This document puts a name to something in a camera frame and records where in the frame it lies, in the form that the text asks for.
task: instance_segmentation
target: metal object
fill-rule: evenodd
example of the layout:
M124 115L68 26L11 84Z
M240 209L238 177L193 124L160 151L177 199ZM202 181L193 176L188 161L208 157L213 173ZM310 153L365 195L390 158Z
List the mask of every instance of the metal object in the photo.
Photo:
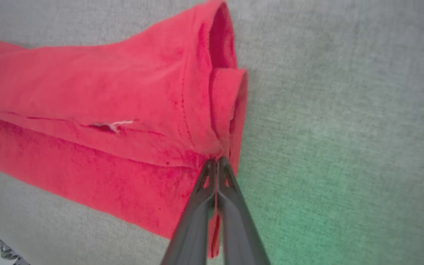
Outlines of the metal object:
M215 208L224 222L225 264L270 265L226 158L205 162L161 265L206 264L207 221Z

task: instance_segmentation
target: seam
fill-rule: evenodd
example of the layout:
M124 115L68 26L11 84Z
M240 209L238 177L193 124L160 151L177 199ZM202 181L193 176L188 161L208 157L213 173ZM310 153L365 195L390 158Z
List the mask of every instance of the seam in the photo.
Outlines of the seam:
M193 28L194 28L194 25L195 25L196 14L197 14L197 7L194 8L194 15L193 15L193 18L192 18L192 27L190 29L191 33L193 32ZM185 83L185 79L186 79L185 73L186 73L187 61L189 59L189 52L191 50L191 44L190 43L188 44L187 48L188 48L188 52L185 52L184 67L183 67L182 79L181 79L181 108L183 110L183 117L184 117L184 123L185 123L185 126L186 126L185 128L186 128L186 131L187 131L187 136L189 137L189 141L191 142L192 148L195 149L194 142L192 141L192 136L191 136L189 124L187 123L186 112L185 112L186 109L184 108L184 89L185 89L184 83Z

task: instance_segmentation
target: gray upholstery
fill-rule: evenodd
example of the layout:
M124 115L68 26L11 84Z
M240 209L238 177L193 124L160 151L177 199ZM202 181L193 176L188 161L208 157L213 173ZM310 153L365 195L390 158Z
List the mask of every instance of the gray upholstery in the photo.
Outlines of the gray upholstery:
M0 0L0 40L116 42L193 4ZM424 0L229 8L249 70L238 178L273 264L424 264ZM168 244L3 173L0 237L32 265L154 265Z

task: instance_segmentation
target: folded fabric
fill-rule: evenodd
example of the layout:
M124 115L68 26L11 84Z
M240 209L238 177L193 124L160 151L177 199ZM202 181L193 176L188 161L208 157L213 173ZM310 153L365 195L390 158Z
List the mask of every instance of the folded fabric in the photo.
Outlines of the folded fabric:
M110 45L0 42L0 171L170 238L207 159L237 174L246 97L222 0Z

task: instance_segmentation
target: fabric fold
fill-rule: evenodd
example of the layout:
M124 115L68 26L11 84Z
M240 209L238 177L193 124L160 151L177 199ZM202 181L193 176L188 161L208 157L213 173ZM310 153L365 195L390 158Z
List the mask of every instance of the fabric fold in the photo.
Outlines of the fabric fold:
M222 0L109 45L0 42L0 171L170 238L205 160L237 174L247 77L233 42Z

